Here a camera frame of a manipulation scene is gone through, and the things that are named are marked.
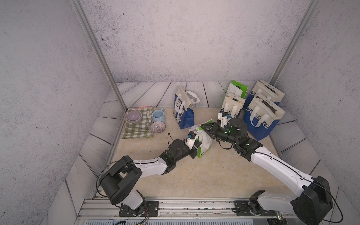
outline patterned bowl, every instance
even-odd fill
[[[150,126],[150,130],[154,133],[154,134],[161,134],[164,132],[165,130],[165,123],[161,122],[161,121],[156,121],[153,122],[153,124],[151,124]]]

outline checkered cloth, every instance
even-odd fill
[[[129,108],[127,113],[133,110],[138,110],[143,114],[143,118],[137,124],[130,123],[126,120],[124,132],[122,134],[123,139],[127,138],[150,138],[153,133],[150,131],[150,127],[147,127],[147,123],[152,123],[153,107],[140,107],[140,108]]]

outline black cable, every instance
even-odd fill
[[[169,143],[169,136],[171,137],[171,134],[170,134],[170,132],[169,133],[167,133],[167,144],[168,145],[170,145],[170,143]]]
[[[223,147],[222,147],[222,148],[223,148],[223,149],[226,149],[226,150],[229,150],[229,149],[231,149],[232,147],[233,147],[233,145],[231,145],[229,148],[223,148]]]
[[[126,221],[119,221],[115,225],[126,224]]]
[[[171,137],[171,134],[170,134],[170,132],[169,132],[168,134],[169,134],[169,136]],[[174,139],[173,139],[172,137],[171,137],[171,139],[172,139],[172,140],[174,140]]]
[[[242,210],[242,211],[237,211],[236,208],[232,208],[231,209],[232,212],[234,213],[241,213],[241,212],[247,212],[247,211],[250,211],[250,209],[247,209],[247,210]]]
[[[106,170],[106,168],[107,168],[108,166],[110,166],[111,164],[116,163],[116,162],[129,162],[129,163],[133,163],[133,164],[149,164],[149,163],[154,163],[154,162],[140,163],[140,162],[131,162],[131,161],[126,161],[126,160],[117,160],[117,161],[114,161],[114,162],[112,162],[112,163],[109,163],[106,167],[104,167],[104,169],[100,172],[100,175],[103,173],[104,170]],[[99,187],[98,187],[99,178],[100,178],[100,176],[96,179],[96,182],[95,182],[96,191],[97,191],[97,193],[99,193],[99,195],[101,195],[101,196],[103,196],[103,197],[107,197],[106,195],[103,195],[103,194],[101,194],[101,193],[99,192]]]
[[[146,213],[147,213],[147,216],[145,216],[144,214],[140,214],[140,215],[143,215],[143,216],[145,216],[145,219],[143,220],[143,221],[141,221],[140,223],[138,223],[138,224],[143,224],[143,222],[145,222],[146,221],[146,219],[148,219],[149,218],[149,212],[145,209],[145,211],[146,211]]]
[[[255,153],[269,156],[268,154],[265,154],[265,153],[262,153],[262,152],[255,152]],[[315,183],[315,182],[313,182],[313,181],[309,181],[309,180],[303,178],[298,172],[296,172],[295,170],[293,170],[291,167],[289,167],[288,165],[284,164],[283,162],[277,160],[276,158],[273,158],[273,157],[271,157],[271,156],[269,156],[269,157],[272,158],[272,159],[274,159],[274,160],[276,160],[276,161],[278,161],[279,163],[283,164],[284,166],[286,166],[286,167],[289,168],[290,170],[294,171],[297,175],[300,176],[301,179],[304,179],[304,180],[306,180],[306,181],[308,181],[308,182],[310,182],[310,183],[312,183],[312,184],[315,184],[315,185],[321,187],[322,189],[324,189],[327,193],[329,193],[329,194],[331,195],[332,199],[334,199],[334,202],[335,202],[335,204],[336,204],[336,207],[338,207],[338,209],[339,209],[339,212],[340,212],[340,214],[341,214],[341,220],[336,221],[336,222],[334,222],[334,221],[329,221],[329,220],[324,220],[324,221],[326,221],[326,222],[333,222],[333,223],[336,223],[336,224],[342,222],[342,220],[344,219],[344,216],[343,216],[343,214],[342,214],[342,211],[341,211],[339,205],[337,204],[334,196],[333,196],[326,188],[324,188],[323,186],[321,186],[321,185],[319,185],[319,184],[317,184],[317,183]]]

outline textured wall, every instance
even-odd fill
[[[81,0],[116,82],[269,80],[309,0]]]
[[[0,224],[40,224],[110,89],[69,0],[0,1]]]
[[[276,86],[360,212],[360,1],[323,1]]]

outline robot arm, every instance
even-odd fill
[[[197,141],[189,148],[185,140],[176,139],[155,159],[141,161],[124,156],[100,177],[100,185],[113,205],[122,203],[138,216],[143,213],[146,201],[137,190],[133,190],[136,182],[147,176],[169,173],[176,162],[186,156],[194,159],[200,145],[201,142]]]
[[[201,128],[212,139],[231,143],[240,156],[269,171],[294,193],[284,195],[257,191],[249,201],[252,214],[274,210],[296,215],[308,225],[317,225],[333,207],[327,180],[321,176],[315,179],[299,171],[248,137],[247,126],[241,118],[232,118],[227,124],[221,121],[203,124]],[[186,140],[174,140],[168,150],[156,159],[138,161],[129,156],[122,157],[100,178],[100,185],[111,203],[126,205],[136,216],[143,213],[146,201],[138,191],[133,190],[136,182],[146,176],[170,172],[176,162],[188,155],[194,159],[201,145],[196,137],[195,132],[190,132]]]
[[[266,169],[294,193],[284,195],[257,191],[250,198],[250,212],[254,215],[261,214],[263,210],[285,212],[296,215],[308,225],[318,225],[333,207],[327,180],[301,172],[248,137],[247,125],[242,118],[232,118],[228,125],[221,125],[218,121],[203,124],[201,128],[212,139],[233,144],[240,156]]]

